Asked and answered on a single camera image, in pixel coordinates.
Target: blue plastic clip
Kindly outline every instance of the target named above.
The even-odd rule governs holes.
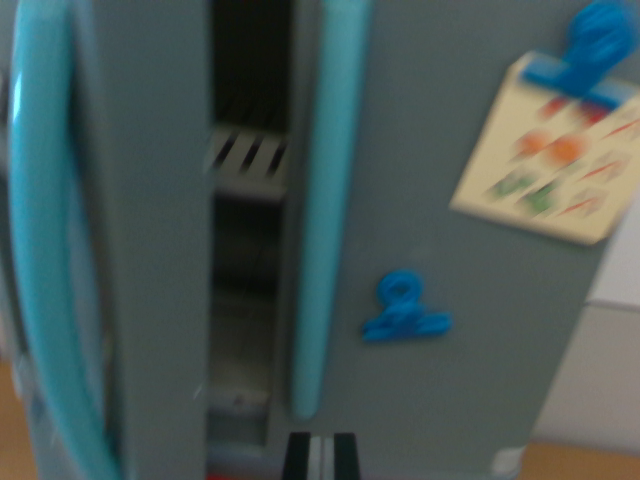
[[[385,307],[382,314],[362,327],[365,342],[384,342],[442,335],[451,329],[451,314],[428,313],[419,303],[423,284],[409,270],[388,274],[378,284],[378,300]]]
[[[603,81],[609,70],[636,48],[636,22],[631,7],[616,0],[595,1],[569,26],[569,49],[562,60],[537,57],[522,77],[565,95],[615,110],[634,91]]]

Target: paper note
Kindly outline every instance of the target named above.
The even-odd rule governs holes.
[[[640,89],[609,112],[521,79],[536,55],[508,70],[450,206],[593,244],[640,183]]]

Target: refrigerator shelf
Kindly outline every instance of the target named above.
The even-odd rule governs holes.
[[[289,163],[287,135],[234,125],[216,125],[205,160],[212,193],[281,202]]]

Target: white wall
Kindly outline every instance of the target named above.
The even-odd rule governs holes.
[[[640,312],[585,309],[534,438],[640,455]]]
[[[640,198],[596,275],[534,438],[640,455]]]

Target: light blue door handle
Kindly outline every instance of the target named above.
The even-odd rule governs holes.
[[[320,406],[372,0],[323,0],[293,353],[292,408]]]
[[[12,65],[9,202],[20,306],[55,428],[87,480],[120,471],[87,388],[67,238],[72,29],[65,0],[21,0]]]

